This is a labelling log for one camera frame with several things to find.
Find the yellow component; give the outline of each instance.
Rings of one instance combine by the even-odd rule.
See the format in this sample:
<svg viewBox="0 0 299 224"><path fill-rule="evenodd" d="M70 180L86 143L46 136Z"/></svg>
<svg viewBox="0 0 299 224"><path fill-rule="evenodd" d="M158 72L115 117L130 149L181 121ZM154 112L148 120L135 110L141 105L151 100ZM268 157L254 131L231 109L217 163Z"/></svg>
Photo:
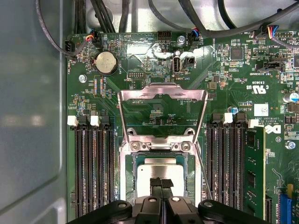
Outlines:
<svg viewBox="0 0 299 224"><path fill-rule="evenodd" d="M268 28L269 38L272 39L271 32L270 32L270 27L267 27L267 28Z"/></svg>
<svg viewBox="0 0 299 224"><path fill-rule="evenodd" d="M294 185L292 185L291 183L288 184L288 197L292 198L294 192Z"/></svg>

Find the chip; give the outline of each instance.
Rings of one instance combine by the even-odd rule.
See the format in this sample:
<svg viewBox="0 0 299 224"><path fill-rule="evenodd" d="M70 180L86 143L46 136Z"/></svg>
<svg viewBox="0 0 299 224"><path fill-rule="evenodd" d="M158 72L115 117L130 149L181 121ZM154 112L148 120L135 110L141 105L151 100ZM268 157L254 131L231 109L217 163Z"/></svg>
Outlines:
<svg viewBox="0 0 299 224"><path fill-rule="evenodd" d="M294 55L294 68L299 68L299 54Z"/></svg>
<svg viewBox="0 0 299 224"><path fill-rule="evenodd" d="M248 143L248 146L250 146L250 147L256 146L256 135L254 132L248 132L247 143Z"/></svg>
<svg viewBox="0 0 299 224"><path fill-rule="evenodd" d="M209 89L216 90L217 89L217 83L216 82L209 82Z"/></svg>
<svg viewBox="0 0 299 224"><path fill-rule="evenodd" d="M251 187L253 187L253 188L255 188L256 187L256 175L254 174L254 173L252 173L252 172L250 172L250 171L248 171L248 184L251 186Z"/></svg>
<svg viewBox="0 0 299 224"><path fill-rule="evenodd" d="M231 60L243 60L243 48L231 48L230 49Z"/></svg>

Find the metal socket lever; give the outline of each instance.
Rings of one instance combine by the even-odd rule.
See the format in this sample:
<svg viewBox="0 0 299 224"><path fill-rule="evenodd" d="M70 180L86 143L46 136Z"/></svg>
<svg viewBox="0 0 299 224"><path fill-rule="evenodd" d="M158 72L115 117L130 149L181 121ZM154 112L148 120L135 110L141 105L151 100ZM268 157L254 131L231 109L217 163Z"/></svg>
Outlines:
<svg viewBox="0 0 299 224"><path fill-rule="evenodd" d="M153 99L158 94L169 95L171 99L191 99L194 101L203 101L201 113L196 124L195 135L193 136L193 144L197 141L200 126L203 120L203 116L206 110L206 103L208 93L206 90L183 90L180 85L175 83L152 83L149 86L145 86L142 90L122 90L118 92L118 104L121 112L121 121L124 133L124 141L129 142L127 125L124 116L124 110L122 108L122 102L130 99Z"/></svg>

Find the internal usb port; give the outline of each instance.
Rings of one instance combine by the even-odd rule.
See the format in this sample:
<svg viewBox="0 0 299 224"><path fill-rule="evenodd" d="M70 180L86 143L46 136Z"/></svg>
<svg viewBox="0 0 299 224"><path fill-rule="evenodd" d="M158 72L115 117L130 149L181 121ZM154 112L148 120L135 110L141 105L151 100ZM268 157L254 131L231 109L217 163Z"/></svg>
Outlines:
<svg viewBox="0 0 299 224"><path fill-rule="evenodd" d="M174 57L172 60L172 71L179 72L181 67L181 62L179 57Z"/></svg>

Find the screw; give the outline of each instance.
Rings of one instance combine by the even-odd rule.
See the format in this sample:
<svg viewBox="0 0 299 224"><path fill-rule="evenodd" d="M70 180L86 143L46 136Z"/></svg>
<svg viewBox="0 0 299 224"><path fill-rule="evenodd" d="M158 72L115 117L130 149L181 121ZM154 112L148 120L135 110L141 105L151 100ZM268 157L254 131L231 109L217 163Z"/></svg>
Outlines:
<svg viewBox="0 0 299 224"><path fill-rule="evenodd" d="M177 42L179 45L183 45L186 43L186 38L184 36L179 36Z"/></svg>
<svg viewBox="0 0 299 224"><path fill-rule="evenodd" d="M205 202L204 206L211 208L211 207L213 207L213 204L210 202Z"/></svg>
<svg viewBox="0 0 299 224"><path fill-rule="evenodd" d="M181 54L181 52L179 51L179 50L176 50L175 52L174 52L174 55L175 56L179 56Z"/></svg>
<svg viewBox="0 0 299 224"><path fill-rule="evenodd" d="M172 200L173 200L174 202L179 202L180 199L179 199L178 197L173 197Z"/></svg>
<svg viewBox="0 0 299 224"><path fill-rule="evenodd" d="M124 207L126 207L127 205L125 204L125 203L120 203L120 204L118 204L118 207L119 208L124 208Z"/></svg>
<svg viewBox="0 0 299 224"><path fill-rule="evenodd" d="M133 142L131 144L131 150L132 151L138 151L140 149L140 144L138 142Z"/></svg>
<svg viewBox="0 0 299 224"><path fill-rule="evenodd" d="M87 81L87 77L86 77L86 75L80 75L79 76L79 82L81 82L81 83L85 83Z"/></svg>
<svg viewBox="0 0 299 224"><path fill-rule="evenodd" d="M285 147L286 147L287 149L294 149L294 148L296 147L296 143L293 142L293 141L287 141L287 142L285 143Z"/></svg>
<svg viewBox="0 0 299 224"><path fill-rule="evenodd" d="M181 148L182 148L182 150L183 151L189 151L190 150L190 144L189 143L187 143L187 142L183 142L182 144L181 144Z"/></svg>

